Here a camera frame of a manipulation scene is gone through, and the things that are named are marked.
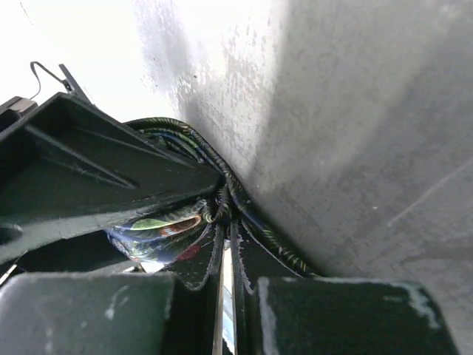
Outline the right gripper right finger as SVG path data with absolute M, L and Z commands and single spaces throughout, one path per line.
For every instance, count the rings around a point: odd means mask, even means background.
M 437 303 L 404 280 L 301 278 L 231 224 L 237 354 L 456 354 Z

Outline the green floral tie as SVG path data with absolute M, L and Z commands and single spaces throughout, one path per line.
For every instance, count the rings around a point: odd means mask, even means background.
M 107 229 L 111 244 L 129 259 L 141 263 L 173 263 L 188 259 L 197 242 L 222 231 L 246 246 L 254 241 L 269 256 L 300 277 L 319 273 L 251 201 L 229 164 L 193 127 L 173 118 L 144 118 L 128 123 L 159 147 L 170 149 L 222 175 L 217 191 L 183 206 L 135 218 Z

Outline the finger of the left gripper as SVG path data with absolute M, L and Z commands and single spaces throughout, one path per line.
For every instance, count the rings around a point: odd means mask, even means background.
M 222 176 L 60 92 L 1 108 L 1 261 L 217 190 Z

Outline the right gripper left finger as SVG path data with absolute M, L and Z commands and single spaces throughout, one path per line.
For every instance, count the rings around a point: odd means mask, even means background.
M 136 272 L 102 232 L 1 267 L 3 354 L 223 354 L 222 227 L 175 263 Z

